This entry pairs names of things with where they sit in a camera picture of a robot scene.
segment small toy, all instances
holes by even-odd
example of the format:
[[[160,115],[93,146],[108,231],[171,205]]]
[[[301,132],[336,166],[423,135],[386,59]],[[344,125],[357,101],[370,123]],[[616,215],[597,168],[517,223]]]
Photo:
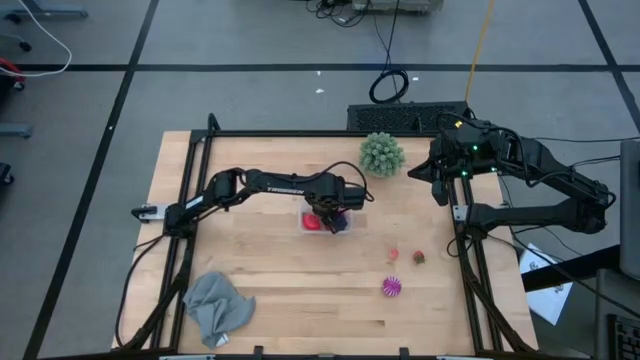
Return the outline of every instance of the small toy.
[[[413,253],[413,262],[415,262],[416,265],[424,264],[425,258],[422,251],[418,250]]]
[[[382,292],[389,297],[400,295],[401,290],[400,279],[395,276],[389,276],[382,282]]]
[[[320,230],[320,219],[314,214],[304,214],[302,215],[302,225],[306,230]]]
[[[393,248],[389,250],[389,260],[394,261],[395,259],[398,258],[398,255],[400,255],[400,253],[398,252],[398,249]]]

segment black keyboard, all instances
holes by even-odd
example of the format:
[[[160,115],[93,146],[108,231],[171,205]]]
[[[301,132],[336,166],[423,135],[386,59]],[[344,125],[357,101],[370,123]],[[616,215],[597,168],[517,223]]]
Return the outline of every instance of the black keyboard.
[[[640,360],[640,321],[609,314],[609,359]]]
[[[441,112],[463,115],[465,110],[464,101],[349,105],[347,130],[417,132],[421,129],[423,134],[435,136],[439,133],[436,117]],[[445,129],[455,129],[458,121],[451,116],[443,116],[441,120]]]

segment white paper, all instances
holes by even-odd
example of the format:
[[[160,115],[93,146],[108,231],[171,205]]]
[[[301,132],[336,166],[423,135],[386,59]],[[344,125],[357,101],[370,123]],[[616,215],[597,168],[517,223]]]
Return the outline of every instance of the white paper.
[[[551,257],[543,254],[535,245],[529,244],[528,246],[551,263],[557,263]],[[529,250],[525,250],[520,257],[520,274],[545,266],[549,266],[549,264]],[[527,303],[529,304],[529,309],[555,326],[562,313],[562,308],[567,302],[571,285],[572,283],[569,282],[548,289],[528,292]]]

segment black floor stripe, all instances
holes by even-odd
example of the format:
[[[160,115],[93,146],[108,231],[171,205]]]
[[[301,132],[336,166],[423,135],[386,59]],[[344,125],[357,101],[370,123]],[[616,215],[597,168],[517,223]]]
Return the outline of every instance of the black floor stripe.
[[[102,171],[102,166],[104,165],[107,151],[109,150],[109,145],[111,144],[111,139],[113,138],[113,133],[116,130],[116,125],[118,124],[118,119],[120,117],[120,113],[122,112],[122,107],[127,97],[127,93],[131,85],[131,80],[133,79],[133,75],[135,73],[135,65],[140,60],[140,54],[142,53],[144,42],[146,41],[147,35],[149,33],[149,28],[151,27],[151,23],[155,15],[155,11],[158,7],[158,1],[159,0],[151,0],[151,2],[149,3],[149,8],[147,9],[147,13],[142,23],[140,33],[138,34],[138,38],[136,40],[133,53],[131,54],[126,73],[123,77],[122,83],[120,84],[120,89],[118,90],[118,94],[116,95],[113,108],[111,109],[111,114],[109,115],[109,119],[105,126],[102,139],[100,140],[100,145],[98,146],[96,157],[94,158],[93,164],[91,165],[91,171],[89,172],[87,183],[85,184],[82,196],[80,197],[78,208],[76,209],[76,213],[73,217],[69,233],[62,248],[60,259],[58,260],[58,264],[56,265],[55,272],[53,273],[53,278],[51,279],[51,283],[49,284],[49,288],[47,289],[47,294],[45,295],[44,302],[42,303],[42,307],[40,308],[40,312],[38,313],[36,324],[31,333],[31,337],[29,338],[29,343],[27,344],[27,348],[24,353],[24,359],[37,359],[38,353],[40,352],[40,348],[42,346],[42,342],[44,341],[44,338],[46,336],[47,327],[49,326],[49,322],[51,321],[51,316],[53,315],[53,311],[56,307],[60,291],[62,290],[62,285],[64,284],[64,278],[67,275],[67,271],[69,270],[69,266],[71,264],[71,259],[73,258],[73,253],[75,252],[78,239],[80,238],[82,225],[84,224],[85,218],[87,217],[87,211],[89,210],[89,205],[91,204],[91,199],[93,198],[96,185],[98,184],[98,178],[100,177],[100,172]]]
[[[622,95],[622,99],[624,100],[625,105],[627,106],[627,110],[631,115],[631,119],[636,124],[636,128],[640,131],[640,110],[638,110],[638,103],[636,102],[633,93],[629,89],[629,85],[624,79],[624,75],[622,75],[623,67],[619,67],[613,53],[611,52],[611,48],[609,48],[609,44],[607,44],[607,40],[604,38],[604,34],[598,25],[598,21],[596,21],[596,17],[593,15],[593,11],[591,11],[591,7],[587,0],[578,0],[580,7],[582,8],[582,12],[584,13],[585,18],[587,19],[587,23],[593,32],[593,36],[596,38],[596,42],[600,47],[600,51],[602,51],[602,56],[607,61],[607,65],[609,65],[612,69],[613,79],[618,86],[618,90],[620,91],[620,95]],[[636,65],[625,66],[627,69],[637,68]]]
[[[53,71],[61,67],[60,64],[22,64],[18,65],[23,71]],[[265,72],[265,71],[380,71],[384,64],[139,64],[135,71],[157,72]],[[433,72],[468,72],[470,64],[393,64],[393,69],[408,71]],[[532,64],[479,64],[478,72],[605,72],[613,71],[612,65],[532,65]],[[621,65],[621,71],[640,72],[640,65]],[[125,64],[76,64],[70,65],[67,71],[126,71]]]
[[[56,71],[62,68],[63,64],[22,64],[16,65],[22,71]],[[127,64],[71,64],[65,72],[83,71],[127,71]]]

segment wooden table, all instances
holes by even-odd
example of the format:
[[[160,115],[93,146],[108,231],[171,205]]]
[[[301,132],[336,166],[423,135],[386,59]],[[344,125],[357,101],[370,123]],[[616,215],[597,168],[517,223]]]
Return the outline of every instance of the wooden table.
[[[189,132],[164,134],[149,203],[176,202],[188,139]],[[361,141],[215,138],[208,177],[231,167],[311,174],[339,160],[357,164]],[[395,355],[399,347],[409,347],[412,355],[473,354],[460,265],[445,249],[454,237],[450,209],[436,204],[428,183],[404,175],[425,160],[429,141],[398,141],[407,158],[402,174],[368,179],[376,200],[354,213],[349,234],[302,235],[297,211],[303,198],[275,194],[255,195],[199,224],[191,282],[219,271],[240,294],[255,296],[257,303],[251,322],[229,334],[231,341],[216,353],[249,354],[255,345],[262,345],[267,354]],[[332,172],[348,181],[361,181],[348,167]],[[196,176],[194,170],[192,184]],[[474,178],[472,189],[477,202],[502,202],[493,174]],[[139,243],[157,236],[161,228],[159,222],[142,225]],[[493,235],[511,240],[504,228]],[[125,341],[158,300],[168,243],[163,240],[151,251],[131,279],[121,325]],[[484,243],[496,305],[522,338],[537,348],[513,249],[496,241]],[[400,257],[389,263],[392,248],[400,251]],[[413,264],[411,255],[416,250],[424,252],[425,264]],[[385,297],[380,290],[389,275],[402,281],[402,293],[396,298]],[[477,303],[484,346],[490,349],[486,313]],[[173,309],[167,311],[164,344]],[[179,351],[211,352],[202,345],[199,329],[188,316]]]

